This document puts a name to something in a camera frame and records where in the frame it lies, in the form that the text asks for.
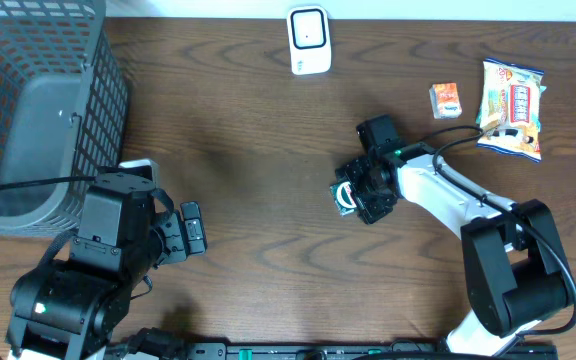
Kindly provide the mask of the orange Kleenex tissue pack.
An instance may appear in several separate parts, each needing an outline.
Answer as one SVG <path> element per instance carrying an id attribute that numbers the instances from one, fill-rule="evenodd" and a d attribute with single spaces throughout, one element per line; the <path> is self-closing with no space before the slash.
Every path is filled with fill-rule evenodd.
<path id="1" fill-rule="evenodd" d="M 429 95 L 435 119 L 455 119 L 462 114 L 455 82 L 433 84 L 429 89 Z"/>

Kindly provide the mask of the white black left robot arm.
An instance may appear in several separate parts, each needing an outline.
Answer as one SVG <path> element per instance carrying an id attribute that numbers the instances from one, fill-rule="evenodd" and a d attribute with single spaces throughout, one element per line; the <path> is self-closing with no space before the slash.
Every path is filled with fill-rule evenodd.
<path id="1" fill-rule="evenodd" d="M 120 171 L 97 176 L 78 228 L 58 235 L 11 291 L 11 356 L 99 354 L 151 269 L 206 250 L 198 203 L 175 205 L 148 177 Z"/>

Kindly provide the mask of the wet wipes pack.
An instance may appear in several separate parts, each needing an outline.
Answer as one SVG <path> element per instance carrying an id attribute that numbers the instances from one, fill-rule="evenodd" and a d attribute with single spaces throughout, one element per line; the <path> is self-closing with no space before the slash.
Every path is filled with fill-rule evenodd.
<path id="1" fill-rule="evenodd" d="M 476 146 L 504 155 L 542 160 L 539 135 L 544 72 L 494 58 L 483 61 L 484 84 L 476 123 L 484 130 Z"/>

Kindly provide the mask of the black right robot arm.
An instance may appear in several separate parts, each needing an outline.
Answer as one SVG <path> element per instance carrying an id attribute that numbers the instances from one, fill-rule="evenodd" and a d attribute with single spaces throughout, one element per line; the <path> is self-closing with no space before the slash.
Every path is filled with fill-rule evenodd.
<path id="1" fill-rule="evenodd" d="M 501 357 L 538 324 L 570 307 L 576 325 L 576 283 L 550 209 L 538 200 L 517 203 L 451 168 L 443 149 L 406 143 L 390 116 L 356 128 L 364 155 L 339 167 L 331 193 L 341 214 L 365 224 L 389 215 L 396 203 L 416 204 L 462 244 L 471 310 L 446 338 L 451 353 Z"/>

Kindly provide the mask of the round sticker item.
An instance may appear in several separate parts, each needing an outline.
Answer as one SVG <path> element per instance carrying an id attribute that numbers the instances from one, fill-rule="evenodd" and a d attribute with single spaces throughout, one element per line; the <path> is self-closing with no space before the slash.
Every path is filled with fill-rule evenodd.
<path id="1" fill-rule="evenodd" d="M 340 216 L 347 216 L 356 212 L 358 206 L 353 198 L 349 181 L 331 185 L 330 192 Z"/>

